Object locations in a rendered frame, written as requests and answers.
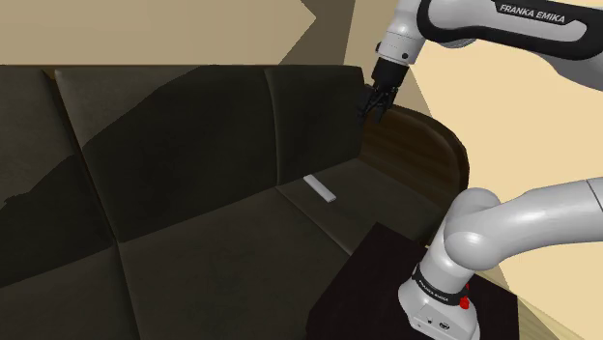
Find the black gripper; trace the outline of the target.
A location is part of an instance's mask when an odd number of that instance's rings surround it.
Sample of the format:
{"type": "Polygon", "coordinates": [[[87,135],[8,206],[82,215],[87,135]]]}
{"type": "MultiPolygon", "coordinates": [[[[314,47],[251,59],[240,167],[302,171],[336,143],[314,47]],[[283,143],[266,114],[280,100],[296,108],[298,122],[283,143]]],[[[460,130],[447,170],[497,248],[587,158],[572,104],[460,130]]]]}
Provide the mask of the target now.
{"type": "Polygon", "coordinates": [[[374,123],[379,124],[387,111],[393,106],[409,67],[379,58],[371,73],[372,86],[364,86],[357,103],[357,117],[364,121],[375,107],[374,123]]]}

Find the white remote control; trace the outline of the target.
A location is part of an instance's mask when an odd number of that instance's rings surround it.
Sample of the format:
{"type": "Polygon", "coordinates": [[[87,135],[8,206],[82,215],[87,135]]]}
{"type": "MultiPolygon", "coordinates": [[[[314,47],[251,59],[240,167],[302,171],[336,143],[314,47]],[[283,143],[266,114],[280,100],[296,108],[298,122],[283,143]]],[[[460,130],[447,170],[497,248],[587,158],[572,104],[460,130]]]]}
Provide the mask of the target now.
{"type": "Polygon", "coordinates": [[[327,203],[331,203],[336,200],[336,196],[313,175],[304,176],[303,180],[327,203]]]}

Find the dark leather sofa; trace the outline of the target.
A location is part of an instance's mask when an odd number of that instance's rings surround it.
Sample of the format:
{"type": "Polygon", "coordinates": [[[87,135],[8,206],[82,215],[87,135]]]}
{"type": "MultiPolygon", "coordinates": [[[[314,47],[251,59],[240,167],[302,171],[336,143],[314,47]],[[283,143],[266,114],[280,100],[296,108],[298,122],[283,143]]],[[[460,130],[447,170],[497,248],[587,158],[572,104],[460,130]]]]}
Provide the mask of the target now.
{"type": "Polygon", "coordinates": [[[362,88],[350,66],[0,66],[0,340],[307,340],[375,224],[427,243],[468,185],[447,127],[360,124],[362,88]]]}

